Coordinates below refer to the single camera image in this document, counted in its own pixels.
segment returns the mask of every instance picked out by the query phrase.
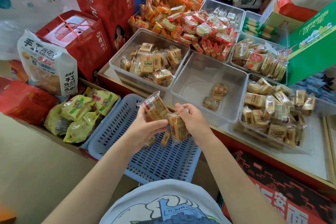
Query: black and red box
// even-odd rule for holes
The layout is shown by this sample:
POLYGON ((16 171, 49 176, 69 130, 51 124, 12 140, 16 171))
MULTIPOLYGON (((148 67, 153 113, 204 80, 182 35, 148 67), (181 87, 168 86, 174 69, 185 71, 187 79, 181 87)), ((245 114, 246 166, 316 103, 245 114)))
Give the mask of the black and red box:
MULTIPOLYGON (((260 192, 290 224, 332 224, 333 203, 253 155, 238 151, 233 157, 260 192)), ((217 203, 230 218, 221 194, 217 203)))

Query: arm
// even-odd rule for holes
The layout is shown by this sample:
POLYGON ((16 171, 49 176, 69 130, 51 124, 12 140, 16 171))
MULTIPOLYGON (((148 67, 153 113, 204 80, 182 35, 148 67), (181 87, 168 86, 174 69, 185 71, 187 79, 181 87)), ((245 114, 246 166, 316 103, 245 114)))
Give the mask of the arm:
POLYGON ((175 105, 195 143, 202 149, 234 224, 285 224, 262 196, 193 105, 175 105))
POLYGON ((148 139, 164 132, 167 120, 146 122, 145 110, 139 108, 137 118, 126 133, 106 152, 84 179, 44 220, 43 224, 98 223, 123 175, 132 155, 148 139))

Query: yellow-green snack bag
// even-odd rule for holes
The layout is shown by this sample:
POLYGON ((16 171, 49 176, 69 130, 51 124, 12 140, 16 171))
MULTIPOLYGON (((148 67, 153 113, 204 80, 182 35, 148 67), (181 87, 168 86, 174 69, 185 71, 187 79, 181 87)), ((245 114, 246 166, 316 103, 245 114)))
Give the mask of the yellow-green snack bag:
POLYGON ((63 104, 54 106, 48 113, 44 121, 44 126, 48 129, 53 135, 61 136, 67 133, 67 129, 71 124, 71 120, 67 120, 59 114, 59 111, 63 107, 63 104))
POLYGON ((91 134, 98 117, 99 112, 88 112, 81 118, 81 120, 72 122, 66 131, 63 142, 80 143, 85 141, 91 134))
POLYGON ((92 98, 77 95, 63 104, 59 114, 68 120, 78 121, 91 111, 94 102, 92 98))
POLYGON ((104 116, 111 111, 114 103, 119 99, 119 96, 112 92, 97 89, 92 89, 89 96, 95 100, 93 108, 104 116))

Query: hand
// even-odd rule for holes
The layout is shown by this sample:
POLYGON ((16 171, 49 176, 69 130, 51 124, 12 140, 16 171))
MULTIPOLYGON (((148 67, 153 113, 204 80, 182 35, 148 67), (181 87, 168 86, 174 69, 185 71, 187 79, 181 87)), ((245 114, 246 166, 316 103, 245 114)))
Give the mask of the hand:
POLYGON ((146 116, 145 108, 140 107, 137 117, 124 135, 119 139, 126 142, 132 155, 137 153, 151 136, 167 131, 167 128, 165 128, 165 126, 168 125, 167 120, 149 122, 146 120, 150 120, 150 118, 146 116))
POLYGON ((214 137, 214 134, 201 111, 192 104, 175 104, 175 109, 181 115, 181 118, 185 122, 185 126, 189 133, 194 138, 196 145, 203 149, 205 144, 214 137))

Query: person's left hand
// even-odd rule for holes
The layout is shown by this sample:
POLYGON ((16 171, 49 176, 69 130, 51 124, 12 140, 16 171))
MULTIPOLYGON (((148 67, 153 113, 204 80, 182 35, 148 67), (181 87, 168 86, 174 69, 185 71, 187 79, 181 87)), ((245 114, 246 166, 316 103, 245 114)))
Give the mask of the person's left hand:
POLYGON ((168 120, 156 120, 149 121, 149 117, 146 117, 146 111, 144 107, 140 107, 138 110, 138 115, 130 125, 128 130, 119 140, 124 140, 127 147, 132 151, 132 154, 137 153, 148 141, 148 139, 161 132, 166 132, 168 125, 168 120))

